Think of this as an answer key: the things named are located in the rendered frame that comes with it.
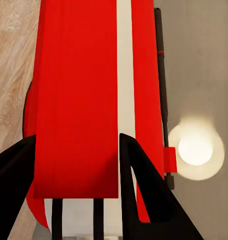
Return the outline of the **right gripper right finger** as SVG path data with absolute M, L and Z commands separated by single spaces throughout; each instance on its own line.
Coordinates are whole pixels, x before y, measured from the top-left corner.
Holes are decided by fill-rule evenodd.
M 138 141 L 120 133 L 123 240 L 204 240 Z M 150 223 L 139 220 L 131 167 Z

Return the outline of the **radio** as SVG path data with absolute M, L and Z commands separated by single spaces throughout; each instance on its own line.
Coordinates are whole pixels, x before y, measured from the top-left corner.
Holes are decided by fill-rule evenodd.
M 26 202 L 52 240 L 123 236 L 120 133 L 175 189 L 164 57 L 154 0 L 41 0 L 22 138 L 36 135 Z M 139 220 L 150 223 L 131 173 Z

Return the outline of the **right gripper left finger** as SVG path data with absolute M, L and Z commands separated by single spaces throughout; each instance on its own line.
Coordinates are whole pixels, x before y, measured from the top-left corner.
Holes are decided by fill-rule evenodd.
M 34 179 L 36 134 L 0 153 L 0 240 L 7 240 Z

